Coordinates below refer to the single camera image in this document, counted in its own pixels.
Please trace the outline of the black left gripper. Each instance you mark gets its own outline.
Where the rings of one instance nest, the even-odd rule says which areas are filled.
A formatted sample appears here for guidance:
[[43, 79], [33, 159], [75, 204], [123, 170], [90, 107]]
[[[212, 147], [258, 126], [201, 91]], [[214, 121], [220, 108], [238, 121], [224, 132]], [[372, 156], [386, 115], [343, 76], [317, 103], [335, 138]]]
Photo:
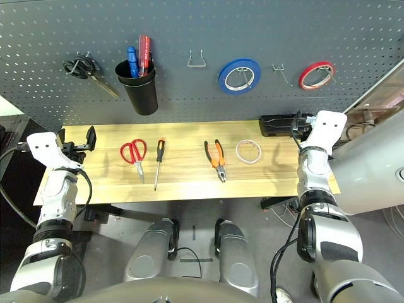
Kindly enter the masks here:
[[93, 151], [97, 141], [97, 135], [94, 126], [90, 126], [86, 134], [86, 144], [75, 145], [72, 141], [65, 143], [66, 130], [62, 128], [58, 133], [62, 143], [62, 153], [70, 160], [83, 164], [86, 157], [86, 150]]

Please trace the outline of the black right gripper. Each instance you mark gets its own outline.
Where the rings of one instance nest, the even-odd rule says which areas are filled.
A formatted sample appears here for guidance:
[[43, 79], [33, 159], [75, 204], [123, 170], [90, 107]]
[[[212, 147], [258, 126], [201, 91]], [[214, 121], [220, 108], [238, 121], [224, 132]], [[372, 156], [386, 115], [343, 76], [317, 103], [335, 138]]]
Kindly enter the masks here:
[[312, 124], [316, 121], [316, 116], [303, 117], [302, 112], [298, 111], [294, 118], [294, 133], [297, 139], [306, 141], [312, 132]]

